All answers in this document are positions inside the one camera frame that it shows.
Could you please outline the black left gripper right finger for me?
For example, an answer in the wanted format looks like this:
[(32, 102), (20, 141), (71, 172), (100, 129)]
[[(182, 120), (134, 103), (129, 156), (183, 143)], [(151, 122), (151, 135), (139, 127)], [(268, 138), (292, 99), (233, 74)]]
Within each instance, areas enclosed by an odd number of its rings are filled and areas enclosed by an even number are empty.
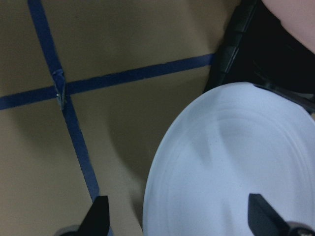
[(260, 194), (249, 194), (248, 226), (254, 236), (294, 236), (291, 228)]

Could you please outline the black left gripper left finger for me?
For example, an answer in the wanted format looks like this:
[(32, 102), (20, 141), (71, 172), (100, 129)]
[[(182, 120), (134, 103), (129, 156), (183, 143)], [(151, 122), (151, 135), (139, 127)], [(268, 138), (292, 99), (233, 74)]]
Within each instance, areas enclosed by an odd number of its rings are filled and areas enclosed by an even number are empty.
[(98, 196), (74, 233), (75, 236), (107, 236), (109, 233), (109, 202), (107, 196)]

